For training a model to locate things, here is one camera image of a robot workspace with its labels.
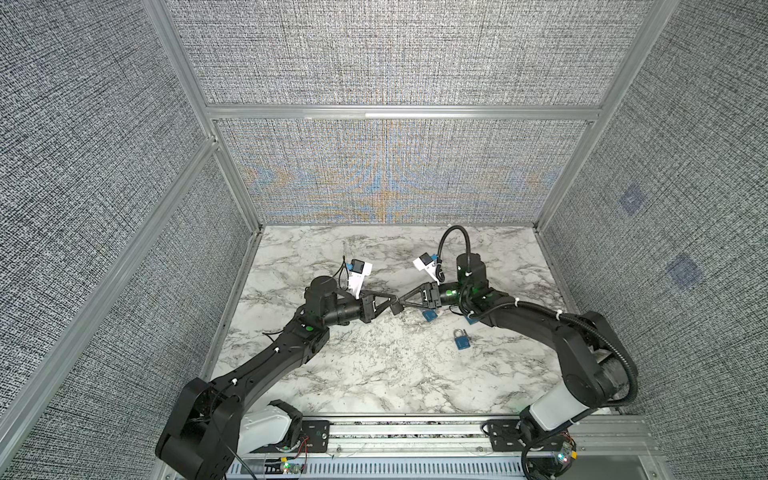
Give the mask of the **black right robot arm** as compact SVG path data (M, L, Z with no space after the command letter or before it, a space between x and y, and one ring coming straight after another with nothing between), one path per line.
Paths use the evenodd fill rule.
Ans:
M475 253L457 257L455 282L445 280L435 255L423 254L413 265L431 280L403 295L403 305L426 310L456 306L472 322L521 334L554 350L561 380L523 409L520 429L527 434L559 432L601 408L626 406L637 398L637 367L601 314L568 313L497 290Z

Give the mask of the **blue padlock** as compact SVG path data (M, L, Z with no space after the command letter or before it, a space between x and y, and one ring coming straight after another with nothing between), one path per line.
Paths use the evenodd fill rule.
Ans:
M471 347L471 340L465 329L456 329L453 332L453 338L458 350L462 351Z
M434 310L423 310L422 315L427 322L432 322L438 318L438 314Z

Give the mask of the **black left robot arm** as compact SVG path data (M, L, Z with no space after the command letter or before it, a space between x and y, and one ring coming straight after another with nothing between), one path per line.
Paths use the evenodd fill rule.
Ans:
M186 479L222 479L236 460L244 414L277 381L306 364L327 343L330 328L369 323L386 310L404 310L398 297L376 291L355 296L331 276L304 291L304 304L260 353L234 370L181 390L155 447L156 457Z

